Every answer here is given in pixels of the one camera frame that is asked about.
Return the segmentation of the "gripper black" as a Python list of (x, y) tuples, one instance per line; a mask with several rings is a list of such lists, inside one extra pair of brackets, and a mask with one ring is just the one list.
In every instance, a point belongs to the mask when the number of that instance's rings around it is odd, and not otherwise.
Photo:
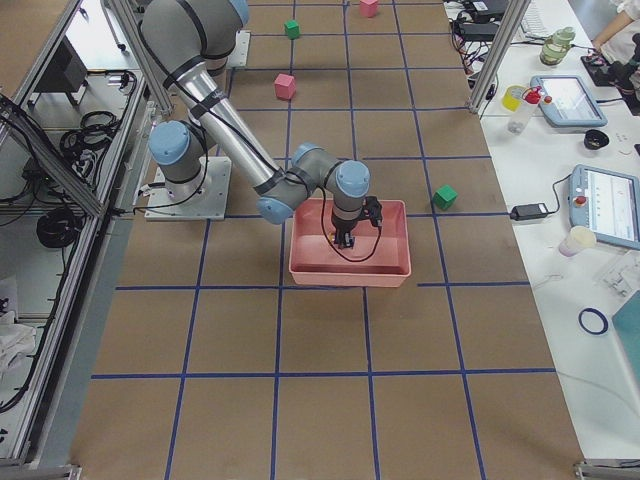
[[(357, 224), (359, 223), (359, 219), (358, 218), (344, 219), (332, 213), (331, 223), (335, 230), (335, 237), (336, 237), (335, 240), (336, 240), (337, 248), (343, 249), (344, 241), (342, 237), (346, 236), (347, 234), (351, 234), (352, 230), (355, 229)], [(352, 236), (348, 236), (346, 240), (346, 247), (353, 248), (354, 245), (355, 245), (355, 238)]]

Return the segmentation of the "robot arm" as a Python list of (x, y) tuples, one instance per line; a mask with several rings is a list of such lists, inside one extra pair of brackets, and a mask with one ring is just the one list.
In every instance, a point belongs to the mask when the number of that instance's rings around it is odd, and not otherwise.
[(304, 143), (292, 165), (283, 170), (259, 143), (214, 81), (207, 62), (224, 64), (236, 46), (237, 33), (249, 21), (244, 1), (153, 1), (138, 25), (141, 42), (156, 77), (175, 91), (189, 114), (244, 173), (258, 195), (257, 209), (281, 224), (316, 190), (333, 196), (334, 242), (354, 245), (353, 230), (368, 220), (382, 227), (382, 207), (369, 195), (370, 172), (356, 160), (341, 161), (321, 147)]

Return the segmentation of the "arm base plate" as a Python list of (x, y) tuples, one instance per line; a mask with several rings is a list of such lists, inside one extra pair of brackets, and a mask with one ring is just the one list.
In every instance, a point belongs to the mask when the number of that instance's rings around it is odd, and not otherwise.
[(250, 41), (251, 32), (249, 30), (240, 30), (236, 33), (235, 47), (227, 58), (229, 69), (244, 69), (247, 66)]
[(225, 218), (232, 163), (228, 157), (201, 157), (199, 175), (185, 183), (167, 181), (160, 167), (144, 217), (148, 221), (221, 221)]

